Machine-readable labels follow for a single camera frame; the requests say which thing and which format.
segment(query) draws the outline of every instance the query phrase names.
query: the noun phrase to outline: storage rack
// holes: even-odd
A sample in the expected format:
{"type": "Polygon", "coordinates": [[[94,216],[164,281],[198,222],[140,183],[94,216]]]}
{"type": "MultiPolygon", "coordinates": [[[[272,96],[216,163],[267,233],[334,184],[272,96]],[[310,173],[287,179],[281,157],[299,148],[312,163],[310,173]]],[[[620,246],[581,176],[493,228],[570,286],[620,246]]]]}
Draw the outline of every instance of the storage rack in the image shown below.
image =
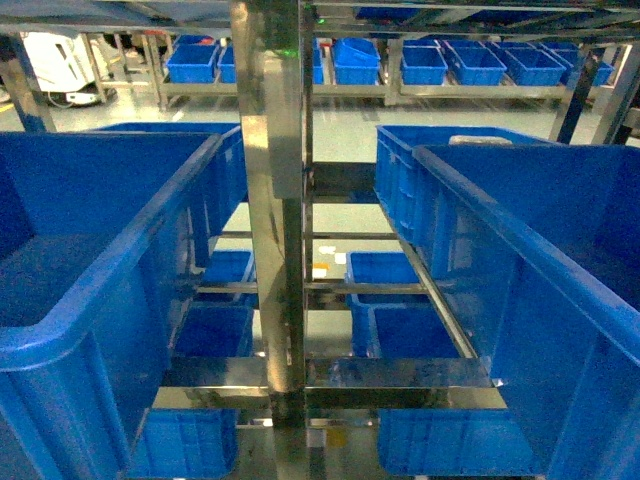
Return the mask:
{"type": "MultiPolygon", "coordinates": [[[[150,82],[132,82],[130,78],[126,82],[99,79],[96,83],[100,92],[105,88],[151,88],[161,111],[169,108],[172,98],[180,96],[236,97],[238,95],[237,84],[222,83],[219,76],[213,83],[172,83],[164,69],[162,56],[157,52],[157,41],[155,37],[150,37],[143,35],[146,56],[152,59],[149,68],[150,82]]],[[[323,65],[325,81],[323,84],[313,85],[314,97],[379,98],[386,106],[393,106],[400,100],[429,98],[559,100],[565,91],[564,86],[518,86],[506,77],[501,85],[495,87],[461,85],[451,74],[447,76],[443,85],[405,85],[400,75],[402,40],[385,40],[381,47],[388,48],[388,55],[377,85],[337,84],[332,59],[333,51],[327,49],[323,65]]],[[[589,99],[597,100],[600,95],[606,96],[609,89],[609,86],[593,87],[589,92],[589,99]]]]}
{"type": "MultiPolygon", "coordinates": [[[[207,3],[207,0],[193,1],[207,3]]],[[[574,90],[564,91],[551,133],[552,140],[569,143],[603,53],[601,46],[640,38],[640,30],[634,23],[640,19],[635,2],[546,0],[539,2],[539,7],[531,7],[522,0],[500,2],[500,6],[483,0],[417,0],[412,6],[421,12],[405,23],[356,21],[344,13],[362,6],[406,7],[406,3],[399,0],[276,0],[271,3],[233,0],[230,19],[194,21],[172,19],[144,1],[113,3],[129,9],[131,16],[113,20],[74,18],[71,13],[70,17],[54,19],[8,18],[0,14],[0,25],[9,33],[0,37],[0,75],[25,130],[54,131],[20,37],[12,32],[61,27],[84,32],[153,28],[214,36],[227,35],[230,31],[233,36],[251,235],[259,281],[257,286],[209,285],[208,288],[226,292],[257,288],[266,358],[209,361],[202,371],[217,374],[220,381],[213,385],[206,382],[204,375],[198,377],[199,370],[188,359],[175,362],[156,407],[179,405],[184,408],[193,405],[189,399],[197,394],[201,401],[207,399],[211,407],[270,408],[276,469],[278,478],[282,479],[308,478],[309,450],[301,447],[306,445],[306,430],[352,423],[353,420],[338,413],[341,409],[504,408],[498,388],[482,374],[466,334],[410,245],[401,241],[420,285],[354,286],[312,279],[313,240],[318,238],[313,232],[313,205],[347,203],[353,192],[370,192],[374,175],[373,164],[313,162],[312,39],[314,35],[395,37],[390,41],[392,51],[400,48],[401,37],[424,34],[583,41],[580,79],[574,90]],[[465,20],[478,10],[538,10],[545,15],[509,26],[465,20]],[[564,26],[562,30],[557,28],[560,21],[564,26]],[[449,375],[446,378],[411,384],[403,383],[394,375],[400,368],[400,361],[396,360],[306,358],[306,312],[330,308],[337,297],[349,292],[427,293],[462,358],[447,361],[449,375]],[[330,371],[342,379],[340,384],[329,381],[330,371]],[[435,401],[444,397],[446,403],[435,401]],[[327,418],[327,410],[333,409],[337,410],[327,418]]],[[[180,3],[185,7],[189,2],[180,3]]],[[[153,5],[168,4],[163,1],[153,5]]],[[[640,44],[634,44],[628,51],[594,142],[624,143],[631,129],[639,126],[640,110],[636,109],[640,106],[639,67],[640,44]]],[[[392,70],[390,75],[397,76],[395,67],[392,70]]],[[[340,238],[337,234],[328,236],[340,238]]],[[[387,236],[363,234],[349,238],[387,236]]],[[[435,368],[429,360],[402,362],[403,369],[428,372],[435,368]]]]}

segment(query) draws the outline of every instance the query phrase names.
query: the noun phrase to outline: reflective metal surface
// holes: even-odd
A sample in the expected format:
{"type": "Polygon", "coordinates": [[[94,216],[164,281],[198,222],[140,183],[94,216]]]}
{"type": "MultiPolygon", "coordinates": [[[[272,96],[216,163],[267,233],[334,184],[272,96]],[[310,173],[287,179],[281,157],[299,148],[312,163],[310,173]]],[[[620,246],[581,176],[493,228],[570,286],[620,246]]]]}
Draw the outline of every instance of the reflective metal surface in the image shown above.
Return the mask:
{"type": "Polygon", "coordinates": [[[305,479],[302,5],[232,1],[262,341],[279,479],[305,479]]]}
{"type": "Polygon", "coordinates": [[[27,132],[55,132],[20,35],[0,35],[0,77],[27,132]]]}
{"type": "Polygon", "coordinates": [[[174,358],[153,408],[269,408],[262,358],[174,358]]]}
{"type": "Polygon", "coordinates": [[[87,56],[89,57],[89,65],[91,66],[91,72],[93,73],[93,78],[95,79],[96,88],[98,89],[98,96],[100,97],[100,101],[102,103],[107,103],[107,94],[104,91],[104,87],[101,80],[100,69],[98,68],[98,62],[96,60],[96,56],[93,54],[93,47],[91,46],[91,40],[89,39],[89,35],[83,33],[80,35],[82,38],[82,43],[84,45],[85,50],[87,51],[87,56]]]}
{"type": "Polygon", "coordinates": [[[388,62],[387,62],[387,92],[384,97],[384,104],[387,106],[396,105],[400,96],[400,85],[402,76],[400,73],[400,62],[402,61],[402,40],[388,40],[388,62]]]}
{"type": "Polygon", "coordinates": [[[309,408],[506,408],[477,359],[310,360],[309,408]]]}
{"type": "MultiPolygon", "coordinates": [[[[249,231],[225,230],[218,238],[251,238],[249,231]]],[[[395,240],[390,232],[313,232],[314,240],[395,240]]]]}
{"type": "Polygon", "coordinates": [[[322,290],[334,293],[369,293],[369,294],[420,294],[424,293],[425,289],[419,283],[401,284],[401,283],[387,283],[387,284],[370,284],[370,283],[345,283],[343,281],[328,282],[328,281],[314,281],[312,283],[305,284],[307,290],[322,290]]]}
{"type": "Polygon", "coordinates": [[[578,126],[578,120],[582,114],[582,109],[589,96],[591,85],[596,78],[598,69],[602,62],[604,49],[593,49],[591,45],[584,45],[578,61],[574,66],[574,71],[580,71],[578,81],[575,85],[568,84],[562,102],[558,108],[556,119],[551,127],[549,140],[561,143],[571,143],[573,132],[578,126]]]}
{"type": "MultiPolygon", "coordinates": [[[[263,358],[176,358],[153,408],[269,408],[265,365],[263,358]]],[[[307,408],[505,408],[478,359],[313,358],[306,365],[307,408]]]]}
{"type": "Polygon", "coordinates": [[[471,345],[471,342],[467,338],[467,335],[464,333],[464,330],[456,320],[453,313],[451,313],[449,305],[447,305],[444,296],[440,292],[440,288],[433,280],[433,278],[431,278],[431,275],[425,268],[422,260],[420,260],[420,257],[416,253],[415,249],[400,238],[398,239],[398,241],[400,242],[402,251],[404,251],[405,255],[409,259],[409,263],[411,263],[411,266],[416,272],[420,283],[425,287],[427,294],[429,295],[429,298],[431,299],[431,302],[433,303],[433,306],[435,307],[436,312],[440,317],[440,320],[442,320],[442,323],[447,329],[447,332],[449,333],[449,336],[451,337],[451,340],[453,341],[453,344],[455,345],[456,350],[458,350],[460,356],[463,358],[478,358],[478,354],[473,348],[473,345],[471,345]]]}

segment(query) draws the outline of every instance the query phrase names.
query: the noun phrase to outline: crate rim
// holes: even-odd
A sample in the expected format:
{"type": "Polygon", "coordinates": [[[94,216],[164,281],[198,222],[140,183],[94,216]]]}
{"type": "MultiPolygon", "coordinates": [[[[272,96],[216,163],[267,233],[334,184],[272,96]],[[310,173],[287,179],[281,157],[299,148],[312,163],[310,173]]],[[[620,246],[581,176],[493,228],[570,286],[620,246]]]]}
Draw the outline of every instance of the crate rim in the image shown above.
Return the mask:
{"type": "MultiPolygon", "coordinates": [[[[474,146],[475,149],[520,149],[522,146],[474,146]]],[[[551,151],[554,145],[527,145],[524,149],[551,151]]],[[[564,146],[574,150],[637,150],[626,146],[564,146]]],[[[540,272],[568,301],[580,309],[609,341],[635,365],[640,366],[640,312],[609,287],[581,267],[551,242],[517,218],[491,195],[471,182],[425,147],[413,150],[414,158],[438,181],[480,216],[498,236],[507,242],[532,268],[540,272]],[[592,288],[599,290],[593,298],[592,288]]]]}
{"type": "MultiPolygon", "coordinates": [[[[91,138],[104,137],[105,134],[113,137],[120,135],[114,132],[9,132],[4,135],[27,135],[37,139],[51,135],[91,138]]],[[[166,132],[163,134],[176,138],[183,135],[166,132]]],[[[230,134],[231,132],[225,135],[212,134],[192,152],[38,323],[26,327],[0,328],[0,372],[39,368],[56,362],[75,350],[93,325],[90,317],[99,292],[105,291],[124,278],[146,251],[147,229],[143,227],[158,224],[175,215],[184,202],[190,183],[213,160],[215,153],[230,134]]]]}

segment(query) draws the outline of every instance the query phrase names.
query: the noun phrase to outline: stainless steel frame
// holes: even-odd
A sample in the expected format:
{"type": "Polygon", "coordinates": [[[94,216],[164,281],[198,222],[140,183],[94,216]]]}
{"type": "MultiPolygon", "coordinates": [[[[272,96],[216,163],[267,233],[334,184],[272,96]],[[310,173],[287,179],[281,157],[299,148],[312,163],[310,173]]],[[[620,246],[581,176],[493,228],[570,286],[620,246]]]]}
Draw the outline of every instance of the stainless steel frame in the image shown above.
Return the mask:
{"type": "MultiPolygon", "coordinates": [[[[183,2],[207,2],[189,0],[183,2]]],[[[202,291],[257,290],[265,358],[181,359],[173,363],[156,398],[156,408],[236,407],[268,409],[273,422],[274,453],[279,479],[309,478],[311,456],[307,428],[328,428],[322,409],[346,412],[352,408],[504,408],[497,388],[488,378],[472,342],[451,314],[441,291],[429,276],[413,247],[400,242],[414,266],[419,285],[354,286],[342,282],[317,282],[309,276],[312,242],[317,238],[367,238],[366,234],[315,233],[314,203],[344,203],[350,192],[371,192],[372,164],[313,163],[311,129],[310,39],[327,36],[397,35],[389,39],[394,56],[388,77],[391,82],[375,87],[321,85],[316,95],[373,96],[393,104],[403,96],[500,98],[563,98],[553,136],[568,142],[587,98],[601,52],[584,49],[587,59],[576,90],[501,86],[496,89],[462,87],[407,87],[397,83],[402,40],[421,34],[473,35],[507,39],[581,39],[594,48],[605,42],[640,38],[637,2],[622,0],[570,3],[545,0],[529,5],[524,0],[416,0],[423,9],[406,22],[380,23],[357,19],[353,7],[406,7],[402,0],[233,0],[231,22],[200,19],[180,22],[166,18],[145,0],[116,2],[132,7],[131,18],[82,18],[71,25],[83,32],[159,28],[171,32],[218,29],[233,33],[238,85],[175,86],[167,83],[157,55],[154,37],[146,39],[152,81],[158,100],[171,95],[218,94],[239,98],[249,181],[251,236],[256,253],[257,284],[200,285],[202,291]],[[478,25],[469,20],[478,10],[539,10],[548,15],[513,25],[478,25]],[[576,12],[591,12],[588,22],[576,12]],[[558,22],[575,28],[558,28],[558,22]],[[428,294],[461,358],[450,360],[375,360],[311,358],[305,352],[306,313],[313,308],[340,308],[343,295],[353,292],[428,294]]],[[[7,18],[0,13],[5,31],[68,27],[60,18],[7,18]]],[[[19,37],[0,37],[0,74],[16,102],[27,130],[53,130],[43,99],[34,83],[19,37]]],[[[619,75],[613,100],[603,117],[595,141],[621,141],[623,128],[639,125],[640,54],[637,46],[619,75]]],[[[389,239],[388,234],[373,234],[389,239]]],[[[185,279],[193,286],[194,279],[185,279]]],[[[342,425],[342,420],[335,420],[342,425]]],[[[365,424],[373,425],[365,416],[365,424]]]]}

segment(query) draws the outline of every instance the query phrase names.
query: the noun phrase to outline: metal beam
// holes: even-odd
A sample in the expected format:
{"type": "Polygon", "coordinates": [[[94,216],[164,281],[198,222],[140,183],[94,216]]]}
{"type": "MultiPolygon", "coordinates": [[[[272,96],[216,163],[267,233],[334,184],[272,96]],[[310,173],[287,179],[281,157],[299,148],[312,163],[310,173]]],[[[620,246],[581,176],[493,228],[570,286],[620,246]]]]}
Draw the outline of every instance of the metal beam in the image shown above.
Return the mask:
{"type": "Polygon", "coordinates": [[[532,4],[524,0],[507,0],[493,2],[487,0],[414,0],[407,3],[405,0],[313,0],[314,5],[327,6],[352,6],[352,7],[380,7],[380,8],[475,8],[479,10],[504,10],[504,11],[590,11],[590,10],[616,10],[634,11],[638,5],[631,0],[581,0],[574,4],[563,0],[540,0],[532,4]]]}
{"type": "Polygon", "coordinates": [[[632,108],[624,119],[624,126],[632,130],[640,129],[640,109],[632,108]]]}
{"type": "Polygon", "coordinates": [[[390,39],[387,41],[389,57],[387,61],[387,92],[384,97],[385,106],[393,106],[398,103],[402,76],[400,62],[402,61],[402,40],[390,39]]]}
{"type": "Polygon", "coordinates": [[[560,143],[571,143],[578,120],[589,97],[593,80],[598,74],[602,62],[603,48],[593,49],[584,45],[578,55],[574,72],[579,71],[577,81],[567,84],[566,92],[558,108],[556,119],[551,127],[549,140],[560,143]]]}
{"type": "Polygon", "coordinates": [[[19,34],[0,35],[0,77],[27,132],[55,132],[47,101],[19,34]]]}
{"type": "MultiPolygon", "coordinates": [[[[251,238],[251,232],[225,230],[218,238],[251,238]]],[[[313,232],[314,240],[389,241],[396,238],[391,232],[313,232]]]]}
{"type": "Polygon", "coordinates": [[[296,0],[230,3],[278,478],[308,478],[304,397],[306,105],[296,0]]]}
{"type": "MultiPolygon", "coordinates": [[[[309,408],[506,408],[478,359],[347,357],[306,365],[309,408]]],[[[267,383],[262,358],[176,358],[153,408],[264,409],[267,383]]]]}
{"type": "MultiPolygon", "coordinates": [[[[387,213],[384,210],[382,210],[382,212],[389,222],[389,225],[391,225],[393,228],[393,224],[389,219],[387,213]]],[[[435,307],[440,320],[442,320],[442,324],[447,329],[447,333],[453,341],[453,344],[456,347],[456,350],[458,350],[460,356],[462,358],[478,358],[478,354],[473,348],[471,341],[465,334],[464,329],[458,323],[456,317],[451,312],[449,305],[447,304],[444,296],[442,295],[442,292],[440,291],[440,287],[436,284],[435,280],[431,278],[431,275],[418,256],[415,248],[402,240],[402,238],[398,238],[398,241],[400,242],[400,246],[407,256],[409,263],[413,267],[413,270],[416,272],[418,280],[420,280],[422,286],[425,287],[427,295],[431,299],[431,302],[433,303],[433,306],[435,307]]]]}
{"type": "Polygon", "coordinates": [[[316,280],[306,283],[305,288],[345,294],[420,295],[425,292],[424,287],[419,283],[345,283],[342,280],[337,282],[316,280]]]}
{"type": "Polygon", "coordinates": [[[631,45],[625,52],[624,63],[618,75],[609,104],[602,114],[592,144],[625,144],[631,128],[625,119],[631,108],[640,106],[640,43],[631,45]]]}
{"type": "Polygon", "coordinates": [[[309,408],[504,409],[479,360],[309,360],[309,408]]]}
{"type": "Polygon", "coordinates": [[[318,36],[376,36],[376,35],[431,35],[437,36],[456,36],[470,37],[475,39],[488,39],[489,37],[508,37],[517,38],[519,36],[543,38],[548,40],[571,40],[583,41],[589,39],[591,43],[603,42],[624,42],[638,38],[640,28],[637,24],[631,26],[613,26],[611,28],[578,28],[578,29],[558,29],[549,27],[536,28],[535,26],[522,28],[509,28],[501,25],[483,25],[476,23],[469,25],[467,23],[450,24],[450,25],[398,25],[394,23],[380,23],[375,21],[358,20],[355,22],[345,21],[342,19],[326,19],[322,24],[316,25],[316,34],[318,36]]]}

